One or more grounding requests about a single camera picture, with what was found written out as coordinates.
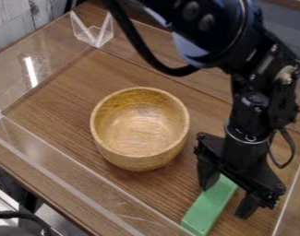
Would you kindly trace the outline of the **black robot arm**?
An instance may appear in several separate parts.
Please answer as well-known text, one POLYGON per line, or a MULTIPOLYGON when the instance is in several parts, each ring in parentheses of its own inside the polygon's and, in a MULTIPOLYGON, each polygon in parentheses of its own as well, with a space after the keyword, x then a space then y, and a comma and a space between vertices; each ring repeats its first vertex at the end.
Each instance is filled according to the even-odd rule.
POLYGON ((165 73, 189 74, 217 67, 230 75, 232 110, 222 137, 197 135, 200 185, 210 189, 226 176, 245 190, 236 216, 249 218, 261 207, 276 207, 287 187, 273 167, 272 142, 281 135, 296 150, 287 126, 296 122, 300 77, 296 55, 262 23, 253 0, 138 0, 155 20, 172 30, 188 66, 173 69, 155 58, 165 73))

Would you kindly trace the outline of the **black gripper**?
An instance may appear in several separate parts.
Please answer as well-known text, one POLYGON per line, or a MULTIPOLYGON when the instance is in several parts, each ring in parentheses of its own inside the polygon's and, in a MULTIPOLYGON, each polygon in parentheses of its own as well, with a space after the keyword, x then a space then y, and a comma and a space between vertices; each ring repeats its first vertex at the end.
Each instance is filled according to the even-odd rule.
POLYGON ((276 207, 287 187, 268 164, 264 142, 246 144, 230 136, 198 133, 194 154, 198 184, 204 191, 214 186, 220 175, 245 190, 245 198, 234 212, 237 218, 248 219, 258 207, 276 207))

